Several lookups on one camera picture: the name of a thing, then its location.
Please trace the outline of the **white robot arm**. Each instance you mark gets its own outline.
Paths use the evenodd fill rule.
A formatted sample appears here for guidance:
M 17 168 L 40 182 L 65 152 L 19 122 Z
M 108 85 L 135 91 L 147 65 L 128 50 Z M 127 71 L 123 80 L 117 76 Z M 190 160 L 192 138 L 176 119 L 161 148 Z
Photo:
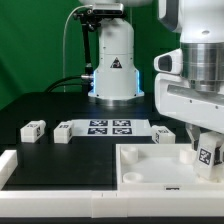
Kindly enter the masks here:
M 144 93 L 134 67 L 134 30 L 126 7 L 152 0 L 79 0 L 89 30 L 99 31 L 99 66 L 89 97 L 112 104 Z M 155 103 L 162 115 L 224 134 L 224 0 L 158 0 L 159 21 L 180 34 L 180 47 L 154 59 Z

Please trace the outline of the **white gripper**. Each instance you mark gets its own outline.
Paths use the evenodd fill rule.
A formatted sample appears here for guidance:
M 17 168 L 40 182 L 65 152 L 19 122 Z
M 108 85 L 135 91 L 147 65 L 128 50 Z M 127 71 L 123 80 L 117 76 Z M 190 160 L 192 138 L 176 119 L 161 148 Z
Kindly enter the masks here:
M 224 134 L 224 94 L 197 92 L 186 79 L 159 73 L 155 79 L 155 105 L 161 115 L 186 123 L 193 150 L 198 148 L 199 127 Z M 216 143 L 214 164 L 222 163 L 222 144 Z

